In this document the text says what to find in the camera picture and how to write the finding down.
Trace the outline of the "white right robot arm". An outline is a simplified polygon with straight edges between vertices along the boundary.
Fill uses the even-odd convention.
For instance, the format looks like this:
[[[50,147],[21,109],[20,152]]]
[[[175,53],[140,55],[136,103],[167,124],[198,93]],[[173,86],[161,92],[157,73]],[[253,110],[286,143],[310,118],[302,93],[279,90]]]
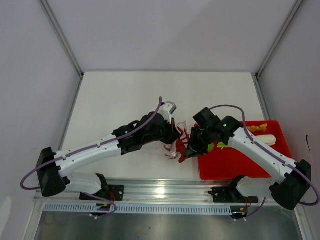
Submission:
[[[294,210],[298,204],[308,205],[302,198],[313,188],[316,200],[312,205],[320,202],[319,191],[312,183],[311,165],[305,160],[297,162],[263,143],[249,132],[245,119],[238,121],[232,116],[220,119],[208,107],[194,115],[193,119],[197,125],[191,129],[184,153],[186,157],[207,155],[209,145],[224,143],[270,175],[270,178],[238,176],[233,179],[228,186],[228,196],[232,201],[239,202],[245,197],[272,198],[281,207]]]

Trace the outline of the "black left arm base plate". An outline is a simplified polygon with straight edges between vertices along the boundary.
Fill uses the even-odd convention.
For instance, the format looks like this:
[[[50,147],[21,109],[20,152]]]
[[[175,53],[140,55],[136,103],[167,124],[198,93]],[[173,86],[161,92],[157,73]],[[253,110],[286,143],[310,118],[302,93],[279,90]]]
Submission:
[[[108,190],[102,189],[94,194],[94,196],[103,198],[109,201],[122,201],[124,196],[124,185],[109,185]]]

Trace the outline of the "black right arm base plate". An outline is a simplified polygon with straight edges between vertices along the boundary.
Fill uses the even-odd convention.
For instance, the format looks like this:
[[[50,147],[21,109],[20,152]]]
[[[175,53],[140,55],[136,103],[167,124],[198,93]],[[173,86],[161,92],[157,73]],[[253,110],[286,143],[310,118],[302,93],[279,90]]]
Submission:
[[[212,187],[207,193],[212,196],[214,203],[257,204],[259,202],[259,199],[256,196],[245,197],[236,189],[226,186]]]

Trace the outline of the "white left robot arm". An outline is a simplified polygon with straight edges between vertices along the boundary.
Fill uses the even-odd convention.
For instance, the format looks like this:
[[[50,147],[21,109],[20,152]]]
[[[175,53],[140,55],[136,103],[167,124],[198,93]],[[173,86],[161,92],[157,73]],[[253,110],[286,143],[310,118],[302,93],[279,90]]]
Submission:
[[[186,137],[169,113],[151,112],[87,146],[41,151],[37,177],[42,196],[85,192],[108,196],[108,179],[197,180],[198,161],[183,159],[178,149]]]

